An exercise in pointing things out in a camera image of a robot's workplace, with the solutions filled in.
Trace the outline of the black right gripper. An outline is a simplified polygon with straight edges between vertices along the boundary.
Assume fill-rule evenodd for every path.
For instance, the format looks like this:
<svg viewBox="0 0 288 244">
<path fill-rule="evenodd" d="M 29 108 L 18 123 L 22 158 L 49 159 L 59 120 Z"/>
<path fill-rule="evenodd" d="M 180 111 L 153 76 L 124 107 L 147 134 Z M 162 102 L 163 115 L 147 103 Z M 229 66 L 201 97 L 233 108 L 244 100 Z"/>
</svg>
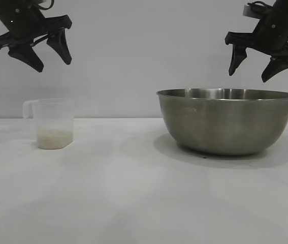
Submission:
<svg viewBox="0 0 288 244">
<path fill-rule="evenodd" d="M 259 22 L 252 33 L 227 33 L 225 43 L 233 45 L 229 75 L 247 58 L 246 48 L 251 48 L 272 56 L 261 75 L 267 82 L 288 69 L 288 1 L 275 1 L 272 6 L 263 1 L 250 2 L 244 6 L 243 16 Z"/>
</svg>

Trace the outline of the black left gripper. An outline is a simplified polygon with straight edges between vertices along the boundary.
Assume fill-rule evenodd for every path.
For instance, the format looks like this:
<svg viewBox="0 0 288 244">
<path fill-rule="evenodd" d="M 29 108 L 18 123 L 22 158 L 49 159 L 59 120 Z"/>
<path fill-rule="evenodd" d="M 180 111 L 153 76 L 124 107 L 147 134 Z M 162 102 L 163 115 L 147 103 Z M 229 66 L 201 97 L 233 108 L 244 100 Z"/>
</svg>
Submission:
<svg viewBox="0 0 288 244">
<path fill-rule="evenodd" d="M 8 55 L 15 58 L 41 73 L 44 68 L 30 45 L 33 39 L 49 35 L 47 45 L 50 46 L 64 61 L 70 65 L 70 55 L 65 29 L 70 29 L 72 22 L 68 15 L 46 18 L 43 11 L 51 9 L 55 1 L 50 5 L 42 6 L 43 1 L 0 1 L 0 21 L 8 32 L 0 36 L 0 49 L 7 46 Z"/>
</svg>

